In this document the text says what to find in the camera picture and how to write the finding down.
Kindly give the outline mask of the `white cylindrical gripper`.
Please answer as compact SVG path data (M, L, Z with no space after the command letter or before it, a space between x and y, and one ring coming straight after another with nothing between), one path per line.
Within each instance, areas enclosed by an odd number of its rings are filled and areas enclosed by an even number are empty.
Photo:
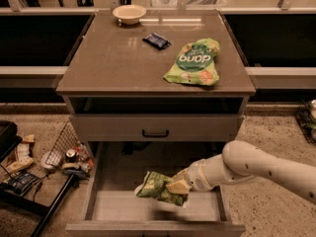
M213 188L228 184L231 174L224 164L222 156L216 155L207 159L200 159L192 163L172 177L166 185L171 194L187 195L191 188L196 192L208 192Z

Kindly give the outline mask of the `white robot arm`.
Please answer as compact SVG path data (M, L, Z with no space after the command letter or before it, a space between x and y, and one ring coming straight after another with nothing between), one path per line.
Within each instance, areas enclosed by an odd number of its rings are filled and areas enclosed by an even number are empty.
M200 159L166 185L172 194L208 192L220 185L243 184L264 178L316 203L316 168L278 158L244 141L228 142L220 155Z

